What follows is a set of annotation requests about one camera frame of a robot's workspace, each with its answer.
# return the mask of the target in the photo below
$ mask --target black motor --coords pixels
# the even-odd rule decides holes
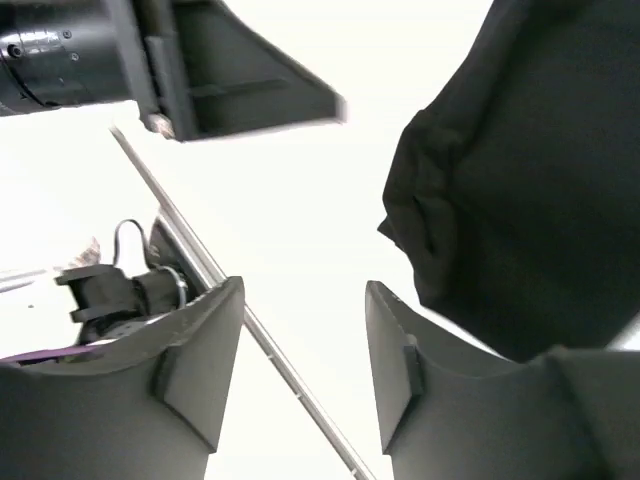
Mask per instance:
[[[130,98],[100,0],[0,4],[0,116]]]

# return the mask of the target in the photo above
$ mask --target black cable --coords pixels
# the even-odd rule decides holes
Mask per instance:
[[[157,265],[151,260],[151,254],[149,252],[149,244],[147,243],[147,236],[144,233],[144,228],[137,220],[133,218],[127,218],[122,220],[115,229],[114,239],[113,239],[113,262],[112,265],[117,265],[118,260],[120,260],[120,228],[126,224],[131,223],[135,225],[135,227],[140,232],[140,239],[142,240],[142,253],[144,255],[144,263],[149,270],[153,270],[157,267]]]

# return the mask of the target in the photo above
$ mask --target metal rod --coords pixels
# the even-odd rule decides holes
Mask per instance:
[[[209,254],[169,196],[140,160],[124,134],[116,127],[111,128],[111,133],[160,203],[158,221],[173,237],[173,240],[181,249],[181,253],[201,277],[200,280],[209,288],[224,281],[226,275],[222,268]],[[266,354],[267,359],[270,360],[287,385],[289,385],[289,388],[340,456],[352,476],[356,480],[376,480],[367,464],[322,408],[320,402],[296,372],[278,344],[247,305],[245,305],[244,323],[247,330]]]
[[[39,270],[8,270],[6,272],[0,272],[0,293],[31,285],[46,273],[47,270],[44,268]]]

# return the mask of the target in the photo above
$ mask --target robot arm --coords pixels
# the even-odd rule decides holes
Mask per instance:
[[[2,116],[135,100],[146,128],[190,141],[340,110],[220,0],[2,0],[0,60]]]
[[[128,278],[117,267],[125,222],[113,265],[56,279],[78,306],[75,345],[0,359],[7,478],[202,480],[218,449],[243,281],[203,285],[157,228],[144,243],[149,270]]]

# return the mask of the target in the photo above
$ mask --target purple object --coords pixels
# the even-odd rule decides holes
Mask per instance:
[[[19,362],[33,362],[37,360],[46,361],[53,360],[60,357],[66,357],[68,355],[78,355],[80,353],[90,352],[98,345],[87,345],[81,347],[67,347],[58,348],[56,350],[37,350],[35,352],[21,353],[19,355],[13,355],[12,357],[0,358],[0,363],[19,363]]]

